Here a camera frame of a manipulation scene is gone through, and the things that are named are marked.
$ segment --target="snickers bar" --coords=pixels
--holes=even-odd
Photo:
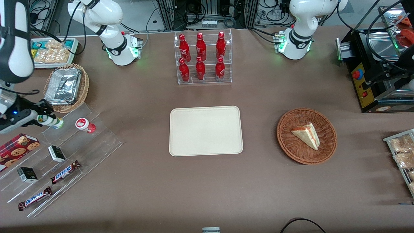
[[[52,177],[52,184],[56,184],[60,179],[63,179],[65,176],[69,175],[69,173],[73,172],[78,167],[80,167],[80,164],[76,160],[67,168],[63,169],[63,171],[59,172],[56,176]]]
[[[22,211],[29,207],[31,204],[35,203],[36,201],[39,201],[40,199],[46,197],[46,196],[52,196],[52,189],[50,187],[47,187],[45,190],[41,191],[40,193],[34,195],[30,199],[27,199],[26,201],[22,201],[19,203],[19,211]]]

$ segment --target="yellow control panel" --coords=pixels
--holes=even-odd
[[[358,94],[359,102],[361,103],[361,106],[365,108],[370,103],[374,102],[375,99],[371,88],[368,88],[367,90],[364,90],[362,88],[362,83],[365,82],[365,77],[363,73],[365,73],[365,70],[361,63],[351,72],[351,76],[355,84],[355,89]]]

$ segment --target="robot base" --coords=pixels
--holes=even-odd
[[[126,66],[141,58],[142,40],[138,40],[138,38],[131,35],[124,35],[124,37],[127,39],[127,46],[121,51],[120,55],[114,56],[106,50],[109,58],[118,66]]]
[[[298,60],[304,57],[307,52],[309,52],[312,42],[309,42],[308,46],[305,46],[303,49],[298,49],[296,45],[294,45],[289,39],[289,33],[291,30],[292,28],[288,28],[285,31],[280,31],[279,35],[281,37],[276,38],[273,36],[273,41],[280,43],[275,44],[274,49],[276,53],[281,53],[289,59]]]

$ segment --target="aluminum foil container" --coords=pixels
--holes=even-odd
[[[82,71],[76,68],[53,72],[45,99],[52,105],[72,105],[76,102]]]

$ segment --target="small bottle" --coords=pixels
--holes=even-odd
[[[217,59],[217,64],[216,64],[216,80],[221,82],[224,80],[224,69],[225,69],[225,65],[223,63],[223,57],[219,57]]]
[[[219,32],[219,39],[216,44],[216,57],[219,59],[220,56],[226,55],[226,41],[224,40],[224,32]]]
[[[96,130],[96,126],[92,123],[90,123],[86,118],[79,118],[75,122],[76,128],[79,130],[86,131],[87,133],[93,133]]]
[[[195,69],[197,70],[198,80],[203,81],[206,76],[206,66],[204,65],[202,56],[197,56],[197,64],[195,65]]]
[[[197,33],[197,44],[195,45],[197,49],[197,56],[201,56],[201,59],[205,61],[207,59],[207,50],[206,42],[203,39],[203,33]]]
[[[188,65],[185,63],[184,58],[180,58],[180,75],[183,82],[187,83],[190,81],[190,70],[188,69]]]
[[[185,59],[186,62],[191,61],[191,55],[190,55],[190,47],[188,46],[188,43],[185,41],[184,34],[180,34],[180,53],[181,57]]]
[[[60,129],[63,126],[63,119],[60,117],[52,118],[47,115],[38,115],[37,122],[42,125],[50,126],[54,129]]]

